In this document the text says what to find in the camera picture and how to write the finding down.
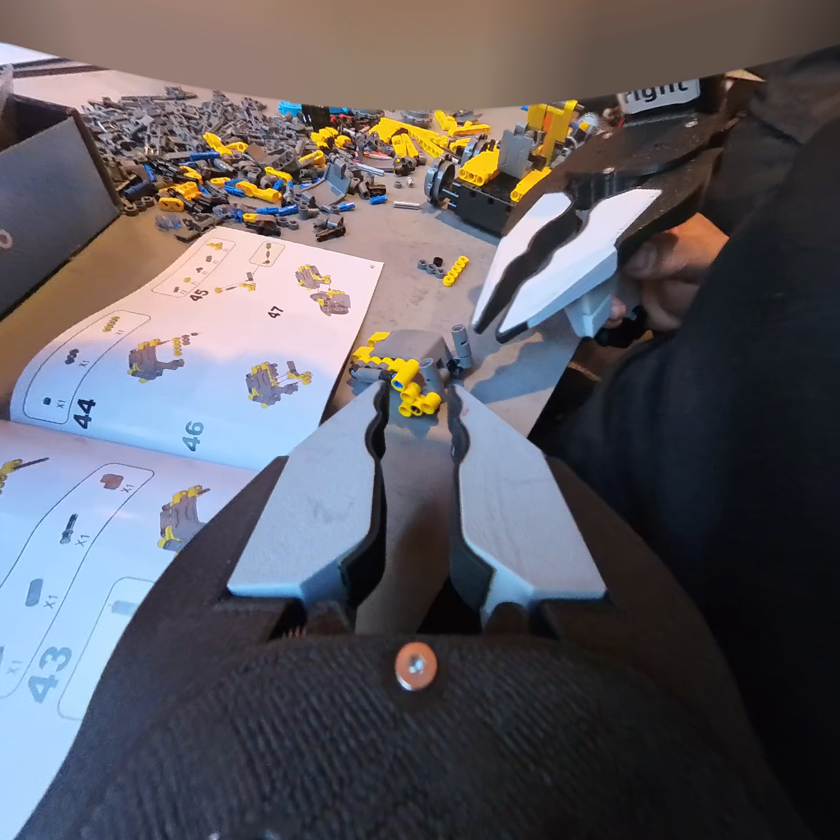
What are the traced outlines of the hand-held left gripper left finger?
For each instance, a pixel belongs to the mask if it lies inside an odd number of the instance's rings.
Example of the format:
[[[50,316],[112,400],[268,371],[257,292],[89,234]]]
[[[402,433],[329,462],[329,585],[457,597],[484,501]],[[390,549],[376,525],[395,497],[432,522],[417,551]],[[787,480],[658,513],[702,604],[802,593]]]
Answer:
[[[303,603],[362,603],[385,568],[382,380],[295,447],[227,588]]]

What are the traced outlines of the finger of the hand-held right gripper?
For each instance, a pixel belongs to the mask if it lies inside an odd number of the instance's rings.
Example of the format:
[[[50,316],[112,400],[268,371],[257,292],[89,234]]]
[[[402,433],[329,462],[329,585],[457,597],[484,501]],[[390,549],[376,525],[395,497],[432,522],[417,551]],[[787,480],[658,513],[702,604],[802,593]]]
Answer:
[[[620,237],[661,194],[659,188],[637,187],[596,204],[581,230],[555,248],[544,266],[514,292],[497,326],[497,340],[507,342],[560,311],[566,312],[578,337],[594,337],[610,314],[613,292],[603,291],[602,300],[597,303],[587,300],[587,296],[613,278]]]
[[[523,284],[575,233],[576,212],[568,194],[541,195],[502,236],[479,294],[472,329],[483,333],[509,308]]]

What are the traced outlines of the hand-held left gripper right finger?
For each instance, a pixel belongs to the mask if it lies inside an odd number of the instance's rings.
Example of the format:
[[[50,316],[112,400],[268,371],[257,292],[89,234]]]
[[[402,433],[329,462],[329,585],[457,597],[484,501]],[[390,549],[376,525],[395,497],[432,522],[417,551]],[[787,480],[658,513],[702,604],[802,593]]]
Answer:
[[[449,431],[449,576],[469,608],[601,601],[606,584],[542,451],[462,385],[449,387]]]

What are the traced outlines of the grey yellow brick assembly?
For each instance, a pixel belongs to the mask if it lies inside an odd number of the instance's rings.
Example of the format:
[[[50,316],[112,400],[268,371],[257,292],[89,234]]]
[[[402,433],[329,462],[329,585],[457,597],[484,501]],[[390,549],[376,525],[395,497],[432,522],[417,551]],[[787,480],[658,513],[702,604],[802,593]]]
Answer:
[[[451,329],[452,345],[427,330],[377,332],[351,355],[350,376],[360,383],[388,383],[405,417],[432,416],[445,401],[446,384],[473,367],[466,326]]]

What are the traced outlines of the instruction booklet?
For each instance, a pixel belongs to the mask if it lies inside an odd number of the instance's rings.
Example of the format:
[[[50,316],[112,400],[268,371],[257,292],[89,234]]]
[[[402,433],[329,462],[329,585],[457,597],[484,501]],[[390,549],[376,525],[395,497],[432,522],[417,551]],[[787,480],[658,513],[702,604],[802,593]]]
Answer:
[[[2,424],[2,736],[78,721],[169,562],[319,425],[372,258],[205,234],[52,340]]]

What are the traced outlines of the person's right forearm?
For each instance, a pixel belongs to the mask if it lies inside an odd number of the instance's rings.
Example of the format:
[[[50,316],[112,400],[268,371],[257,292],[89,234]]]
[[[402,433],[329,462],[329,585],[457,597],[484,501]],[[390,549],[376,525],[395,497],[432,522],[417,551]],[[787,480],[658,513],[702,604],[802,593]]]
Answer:
[[[839,45],[747,69],[763,84],[723,144],[700,210],[728,236],[783,181],[813,134],[839,113]]]

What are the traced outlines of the person's right hand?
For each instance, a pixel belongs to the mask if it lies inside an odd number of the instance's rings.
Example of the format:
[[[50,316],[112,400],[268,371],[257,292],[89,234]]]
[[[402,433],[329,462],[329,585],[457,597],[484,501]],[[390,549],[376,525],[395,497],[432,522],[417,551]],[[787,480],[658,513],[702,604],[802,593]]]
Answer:
[[[636,292],[648,329],[672,332],[682,323],[704,276],[728,236],[702,213],[655,234],[619,268]]]

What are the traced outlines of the black yellow vehicle model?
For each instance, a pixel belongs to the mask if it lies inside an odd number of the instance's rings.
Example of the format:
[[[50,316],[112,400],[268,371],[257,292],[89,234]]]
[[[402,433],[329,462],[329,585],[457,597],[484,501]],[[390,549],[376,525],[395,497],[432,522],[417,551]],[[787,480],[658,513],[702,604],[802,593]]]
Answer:
[[[471,226],[499,236],[512,211],[537,184],[596,133],[601,117],[578,101],[533,104],[525,120],[493,138],[482,124],[445,112],[447,150],[428,169],[424,191]]]

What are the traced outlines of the spread of yellow brick panels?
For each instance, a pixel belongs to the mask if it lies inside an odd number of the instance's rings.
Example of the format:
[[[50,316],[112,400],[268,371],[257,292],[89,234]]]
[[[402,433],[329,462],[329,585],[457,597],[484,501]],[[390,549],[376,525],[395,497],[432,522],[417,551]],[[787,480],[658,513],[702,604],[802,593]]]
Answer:
[[[488,140],[490,126],[475,120],[458,121],[437,110],[429,125],[387,117],[383,111],[326,109],[313,118],[302,168],[325,170],[328,164],[345,165],[352,172],[372,175],[412,173],[441,158],[459,161],[471,140]]]

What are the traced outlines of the person's dark clothed body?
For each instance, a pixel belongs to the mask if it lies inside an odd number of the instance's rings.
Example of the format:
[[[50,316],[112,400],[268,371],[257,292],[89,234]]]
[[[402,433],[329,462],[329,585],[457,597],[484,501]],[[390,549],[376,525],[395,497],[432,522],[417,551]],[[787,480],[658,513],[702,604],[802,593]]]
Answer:
[[[728,236],[677,330],[546,448],[664,561],[794,808],[838,838],[839,127]]]

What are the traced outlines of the blue brick panel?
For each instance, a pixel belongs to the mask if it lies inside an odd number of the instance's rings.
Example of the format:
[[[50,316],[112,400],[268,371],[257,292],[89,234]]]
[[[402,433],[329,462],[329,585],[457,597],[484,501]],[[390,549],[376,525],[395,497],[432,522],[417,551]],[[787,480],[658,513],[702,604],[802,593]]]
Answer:
[[[278,111],[284,117],[299,119],[299,121],[310,125],[316,131],[330,126],[332,124],[332,117],[343,113],[341,108],[313,106],[311,104],[300,104],[287,100],[279,102]]]

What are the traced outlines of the pile of small brick pieces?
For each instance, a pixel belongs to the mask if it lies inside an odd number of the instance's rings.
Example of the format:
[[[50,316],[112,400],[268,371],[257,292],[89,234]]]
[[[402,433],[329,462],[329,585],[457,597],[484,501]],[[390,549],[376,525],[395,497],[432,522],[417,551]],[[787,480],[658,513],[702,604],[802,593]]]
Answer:
[[[301,220],[318,242],[346,233],[344,201],[321,201],[327,168],[298,162],[313,128],[278,108],[167,87],[91,101],[82,118],[122,214],[154,210],[156,227],[183,243],[225,225],[278,238]]]

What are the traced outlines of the dark blue cardboard box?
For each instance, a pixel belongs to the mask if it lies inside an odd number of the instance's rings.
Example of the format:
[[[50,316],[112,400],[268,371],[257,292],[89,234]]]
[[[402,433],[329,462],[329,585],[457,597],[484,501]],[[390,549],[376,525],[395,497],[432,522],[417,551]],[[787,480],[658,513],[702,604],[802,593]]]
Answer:
[[[1,315],[119,216],[119,198],[79,112],[8,95],[2,111]]]

